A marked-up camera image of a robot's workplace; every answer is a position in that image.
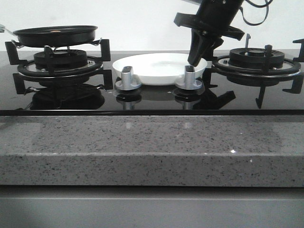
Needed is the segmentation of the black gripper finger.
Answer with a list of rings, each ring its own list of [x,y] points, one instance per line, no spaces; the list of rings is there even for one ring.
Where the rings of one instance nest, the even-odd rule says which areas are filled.
[[[203,54],[204,59],[217,59],[217,57],[214,56],[214,50],[218,47],[220,47],[223,44],[224,40],[222,38],[218,38],[214,41],[214,43],[207,48],[205,53]]]
[[[205,36],[197,29],[191,30],[191,45],[188,56],[188,63],[196,67],[205,52],[214,44],[214,39]]]

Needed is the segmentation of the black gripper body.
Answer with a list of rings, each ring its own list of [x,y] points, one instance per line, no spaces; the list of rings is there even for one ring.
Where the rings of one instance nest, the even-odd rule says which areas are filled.
[[[230,24],[242,3],[242,0],[203,0],[196,14],[177,13],[174,23],[207,37],[241,40],[244,32]]]

